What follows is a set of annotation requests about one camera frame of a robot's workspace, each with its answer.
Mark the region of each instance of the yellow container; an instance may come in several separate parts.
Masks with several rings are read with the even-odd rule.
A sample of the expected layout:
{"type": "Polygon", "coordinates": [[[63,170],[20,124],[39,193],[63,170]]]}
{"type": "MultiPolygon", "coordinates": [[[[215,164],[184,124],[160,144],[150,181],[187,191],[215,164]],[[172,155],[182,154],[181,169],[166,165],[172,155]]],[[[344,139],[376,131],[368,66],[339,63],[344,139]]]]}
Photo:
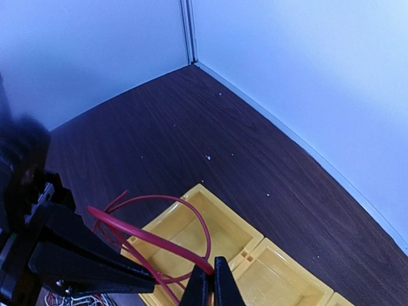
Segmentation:
{"type": "Polygon", "coordinates": [[[354,306],[352,303],[347,301],[343,296],[335,293],[326,306],[354,306]]]}
{"type": "Polygon", "coordinates": [[[264,239],[233,271],[247,306],[324,306],[333,290],[264,239]]]}
{"type": "MultiPolygon", "coordinates": [[[[201,184],[188,191],[182,199],[198,209],[208,226],[212,243],[208,261],[210,264],[214,264],[216,256],[224,256],[231,270],[234,270],[262,241],[263,235],[260,232],[201,184]]],[[[179,202],[174,203],[143,229],[201,256],[205,254],[206,240],[201,224],[194,213],[179,202]]],[[[157,271],[178,277],[193,269],[192,263],[168,251],[135,237],[131,237],[128,241],[157,271]]],[[[122,250],[122,254],[137,261],[126,251],[122,250]]],[[[182,297],[183,290],[180,286],[173,284],[170,288],[177,297],[182,297]]],[[[140,296],[147,305],[174,305],[161,286],[156,286],[151,294],[140,296]]]]}

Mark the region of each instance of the wooden tabletop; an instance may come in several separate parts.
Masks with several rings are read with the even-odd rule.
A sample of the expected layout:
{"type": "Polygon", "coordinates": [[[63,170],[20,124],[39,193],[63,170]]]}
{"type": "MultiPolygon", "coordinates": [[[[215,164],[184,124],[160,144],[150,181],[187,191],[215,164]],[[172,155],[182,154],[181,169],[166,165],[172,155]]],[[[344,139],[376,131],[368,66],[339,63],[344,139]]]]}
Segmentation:
{"type": "MultiPolygon", "coordinates": [[[[99,105],[52,131],[47,166],[88,205],[210,189],[355,305],[408,305],[408,258],[303,149],[194,66],[99,105]]],[[[170,203],[128,207],[144,226],[170,203]]],[[[143,305],[135,296],[119,305],[143,305]]]]}

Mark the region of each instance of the white wall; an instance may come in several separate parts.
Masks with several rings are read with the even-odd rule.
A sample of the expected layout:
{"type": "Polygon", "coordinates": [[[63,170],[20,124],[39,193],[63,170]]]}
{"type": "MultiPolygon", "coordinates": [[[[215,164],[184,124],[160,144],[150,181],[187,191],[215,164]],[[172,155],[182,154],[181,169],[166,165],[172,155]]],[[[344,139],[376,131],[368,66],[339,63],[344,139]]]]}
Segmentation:
{"type": "Polygon", "coordinates": [[[14,114],[54,128],[187,65],[179,0],[0,0],[0,71],[14,114]]]}
{"type": "Polygon", "coordinates": [[[408,2],[193,0],[193,9],[199,61],[320,153],[408,253],[408,2]]]}

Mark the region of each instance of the dark wooden table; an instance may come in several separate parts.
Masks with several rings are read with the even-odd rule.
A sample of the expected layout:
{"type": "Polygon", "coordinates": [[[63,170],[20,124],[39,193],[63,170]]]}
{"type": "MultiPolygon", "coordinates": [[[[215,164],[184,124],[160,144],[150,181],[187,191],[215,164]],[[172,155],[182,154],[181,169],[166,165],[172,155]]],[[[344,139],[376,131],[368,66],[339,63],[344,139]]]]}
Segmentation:
{"type": "MultiPolygon", "coordinates": [[[[125,189],[180,196],[204,180],[355,305],[408,305],[408,258],[394,241],[297,144],[194,66],[54,130],[47,165],[73,191],[88,226],[86,207],[104,208],[125,189]]],[[[143,226],[168,205],[141,203],[117,217],[143,226]]],[[[117,301],[142,305],[137,296],[117,301]]]]}

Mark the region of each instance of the yellow plastic bin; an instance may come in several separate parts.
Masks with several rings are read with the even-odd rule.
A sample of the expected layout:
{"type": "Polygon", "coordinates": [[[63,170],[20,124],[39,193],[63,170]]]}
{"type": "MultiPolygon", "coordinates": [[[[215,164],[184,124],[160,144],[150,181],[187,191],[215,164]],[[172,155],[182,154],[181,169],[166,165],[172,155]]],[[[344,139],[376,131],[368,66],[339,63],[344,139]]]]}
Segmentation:
{"type": "Polygon", "coordinates": [[[352,303],[347,301],[343,296],[335,293],[326,306],[354,306],[352,303]]]}
{"type": "Polygon", "coordinates": [[[264,239],[233,271],[247,306],[324,306],[333,290],[264,239]]]}
{"type": "MultiPolygon", "coordinates": [[[[231,270],[234,270],[262,241],[263,235],[260,232],[201,184],[188,191],[182,199],[198,209],[208,226],[212,242],[209,259],[211,265],[214,264],[214,257],[224,256],[231,270]]],[[[194,213],[179,202],[174,203],[143,229],[199,255],[205,254],[206,240],[201,224],[194,213]]],[[[135,237],[128,241],[157,271],[178,277],[193,269],[192,263],[168,251],[135,237]]],[[[122,250],[122,254],[137,262],[128,252],[122,250]]],[[[183,290],[180,286],[172,284],[170,288],[178,298],[182,297],[183,290]]],[[[147,305],[174,305],[161,286],[156,286],[151,294],[140,296],[147,305]]]]}

